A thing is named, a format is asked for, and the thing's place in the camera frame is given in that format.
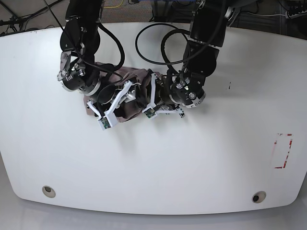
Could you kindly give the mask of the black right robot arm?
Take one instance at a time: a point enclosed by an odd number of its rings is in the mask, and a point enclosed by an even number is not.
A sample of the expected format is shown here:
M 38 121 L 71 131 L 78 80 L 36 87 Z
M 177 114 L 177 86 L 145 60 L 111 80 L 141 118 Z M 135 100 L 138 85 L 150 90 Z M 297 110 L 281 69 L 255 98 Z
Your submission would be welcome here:
M 122 44 L 101 23 L 103 8 L 102 0 L 69 2 L 57 79 L 65 90 L 83 94 L 87 114 L 95 116 L 102 129 L 108 129 L 134 119 L 146 108 L 150 73 L 124 66 Z M 94 60 L 101 41 L 99 30 L 116 43 L 120 53 L 117 65 Z

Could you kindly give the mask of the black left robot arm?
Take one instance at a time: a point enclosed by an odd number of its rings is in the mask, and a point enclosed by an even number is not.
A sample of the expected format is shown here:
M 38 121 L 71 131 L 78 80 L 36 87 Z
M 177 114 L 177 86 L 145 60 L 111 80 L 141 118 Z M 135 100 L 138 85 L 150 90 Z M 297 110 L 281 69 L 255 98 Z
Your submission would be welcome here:
M 216 69 L 219 48 L 223 46 L 228 19 L 233 12 L 229 0 L 198 0 L 192 11 L 190 29 L 174 29 L 162 39 L 160 50 L 165 75 L 152 75 L 151 98 L 143 110 L 148 118 L 158 114 L 179 114 L 183 108 L 199 106 L 206 97 L 206 78 Z M 183 59 L 171 62 L 166 55 L 167 40 L 181 34 L 186 40 Z

